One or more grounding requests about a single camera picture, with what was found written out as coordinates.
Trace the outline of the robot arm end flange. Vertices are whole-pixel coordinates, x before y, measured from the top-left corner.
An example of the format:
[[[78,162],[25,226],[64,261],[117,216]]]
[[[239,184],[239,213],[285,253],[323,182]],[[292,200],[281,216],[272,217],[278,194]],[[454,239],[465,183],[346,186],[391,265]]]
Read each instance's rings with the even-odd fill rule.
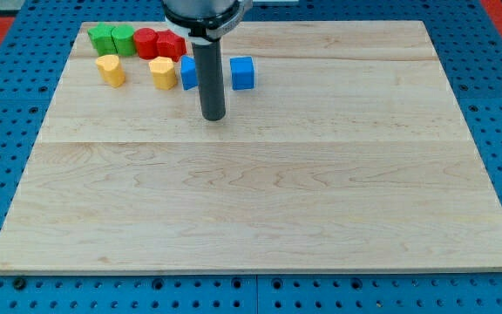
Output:
[[[233,31],[252,0],[162,0],[167,27],[192,44],[209,45]]]

